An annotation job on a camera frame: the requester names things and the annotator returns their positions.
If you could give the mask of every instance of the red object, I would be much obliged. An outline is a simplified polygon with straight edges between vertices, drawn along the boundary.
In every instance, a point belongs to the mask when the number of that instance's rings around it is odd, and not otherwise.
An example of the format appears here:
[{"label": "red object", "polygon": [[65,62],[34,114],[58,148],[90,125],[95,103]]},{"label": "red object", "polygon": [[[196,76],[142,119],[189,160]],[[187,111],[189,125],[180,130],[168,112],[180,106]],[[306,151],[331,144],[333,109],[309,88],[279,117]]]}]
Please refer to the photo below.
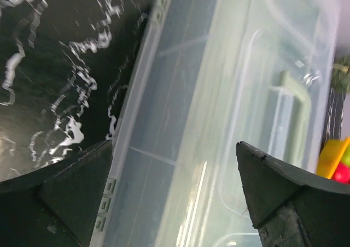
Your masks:
[{"label": "red object", "polygon": [[350,181],[350,169],[342,162],[336,168],[332,180],[339,183],[348,183]]}]

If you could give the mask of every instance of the plastic container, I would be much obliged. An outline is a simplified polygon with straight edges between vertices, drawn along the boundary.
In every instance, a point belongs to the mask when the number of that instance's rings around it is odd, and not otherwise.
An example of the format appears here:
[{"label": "plastic container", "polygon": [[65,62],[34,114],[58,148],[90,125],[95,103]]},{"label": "plastic container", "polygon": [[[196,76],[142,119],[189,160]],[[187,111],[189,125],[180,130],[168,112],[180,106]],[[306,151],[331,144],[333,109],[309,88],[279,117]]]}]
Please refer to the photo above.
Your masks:
[{"label": "plastic container", "polygon": [[91,247],[261,246],[236,143],[316,171],[339,12],[337,0],[157,0]]},{"label": "plastic container", "polygon": [[349,145],[350,138],[345,140],[330,139],[319,156],[317,175],[331,179]]}]

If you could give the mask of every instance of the yellow plastic toy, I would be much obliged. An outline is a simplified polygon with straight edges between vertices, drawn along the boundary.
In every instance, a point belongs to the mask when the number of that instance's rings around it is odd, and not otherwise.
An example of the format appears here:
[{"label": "yellow plastic toy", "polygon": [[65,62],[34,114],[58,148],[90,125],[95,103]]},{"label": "yellow plastic toy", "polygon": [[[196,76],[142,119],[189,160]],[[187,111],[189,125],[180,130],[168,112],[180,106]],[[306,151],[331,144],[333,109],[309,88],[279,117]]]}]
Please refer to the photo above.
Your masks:
[{"label": "yellow plastic toy", "polygon": [[317,175],[331,179],[349,145],[350,137],[345,140],[329,140],[319,156]]}]

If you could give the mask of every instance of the black marble countertop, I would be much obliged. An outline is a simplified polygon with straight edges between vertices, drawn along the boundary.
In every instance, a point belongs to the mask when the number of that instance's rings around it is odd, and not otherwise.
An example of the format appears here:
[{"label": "black marble countertop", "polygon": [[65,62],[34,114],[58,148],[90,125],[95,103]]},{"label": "black marble countertop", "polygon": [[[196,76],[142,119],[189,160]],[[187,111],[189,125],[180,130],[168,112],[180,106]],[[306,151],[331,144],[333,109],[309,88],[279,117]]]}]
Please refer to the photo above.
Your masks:
[{"label": "black marble countertop", "polygon": [[111,139],[153,0],[0,0],[0,181]]}]

